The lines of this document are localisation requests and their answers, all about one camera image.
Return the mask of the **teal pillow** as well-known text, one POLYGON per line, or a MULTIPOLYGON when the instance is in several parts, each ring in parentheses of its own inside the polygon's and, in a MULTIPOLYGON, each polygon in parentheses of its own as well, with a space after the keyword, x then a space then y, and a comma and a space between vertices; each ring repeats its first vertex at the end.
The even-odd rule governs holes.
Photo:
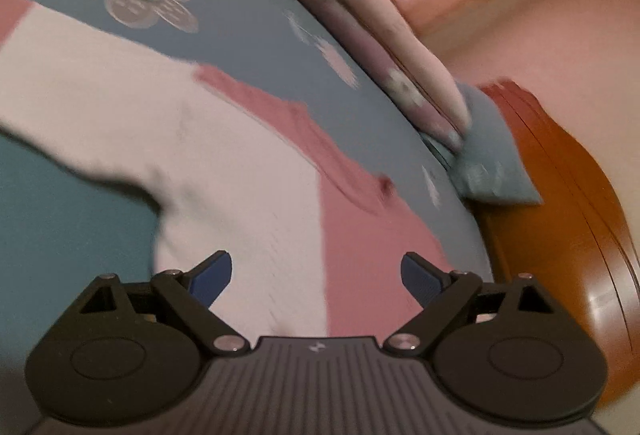
POLYGON ((434 138, 421 135, 458 196, 498 206, 538 206, 541 196, 498 106, 479 88, 466 84, 458 88, 473 119, 462 148, 452 152, 434 138))

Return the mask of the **teal floral bed sheet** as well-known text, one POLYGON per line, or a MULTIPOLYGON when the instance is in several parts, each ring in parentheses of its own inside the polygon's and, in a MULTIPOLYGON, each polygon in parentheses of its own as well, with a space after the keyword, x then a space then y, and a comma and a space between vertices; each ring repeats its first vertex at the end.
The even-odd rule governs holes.
MULTIPOLYGON (((394 103, 297 0, 185 0, 198 28, 130 28, 104 0, 34 0, 163 54, 204 62, 305 104, 345 154, 395 183, 454 267, 489 278, 480 229, 394 103)), ((1 140, 1 429, 38 420, 24 363, 72 299, 99 275, 150 276, 160 208, 141 190, 93 183, 12 136, 1 140)))

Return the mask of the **pink and white knit sweater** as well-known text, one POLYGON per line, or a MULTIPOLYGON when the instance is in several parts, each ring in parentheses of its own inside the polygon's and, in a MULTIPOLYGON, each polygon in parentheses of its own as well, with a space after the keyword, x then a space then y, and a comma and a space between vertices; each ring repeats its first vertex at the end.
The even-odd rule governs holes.
POLYGON ((449 269, 394 183, 305 106, 29 0, 1 0, 1 124, 76 172, 149 192, 158 269, 229 252, 213 310, 250 340, 382 339, 419 309, 402 257, 449 269))

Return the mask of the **wooden headboard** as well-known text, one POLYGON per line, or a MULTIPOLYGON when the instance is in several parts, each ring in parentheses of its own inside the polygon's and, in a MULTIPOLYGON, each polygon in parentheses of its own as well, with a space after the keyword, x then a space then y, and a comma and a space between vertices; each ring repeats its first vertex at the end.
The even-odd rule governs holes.
POLYGON ((531 273, 602 349, 608 384, 600 403, 639 380, 639 256, 620 200, 590 153, 510 80, 485 85, 541 195, 539 206, 479 204, 494 277, 531 273))

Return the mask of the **folded floral quilt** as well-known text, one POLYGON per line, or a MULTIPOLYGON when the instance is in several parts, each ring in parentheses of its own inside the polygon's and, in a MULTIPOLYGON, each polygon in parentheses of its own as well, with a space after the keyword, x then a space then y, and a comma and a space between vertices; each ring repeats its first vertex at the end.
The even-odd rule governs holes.
POLYGON ((454 78, 391 0, 297 0, 421 132, 452 151, 471 114, 454 78))

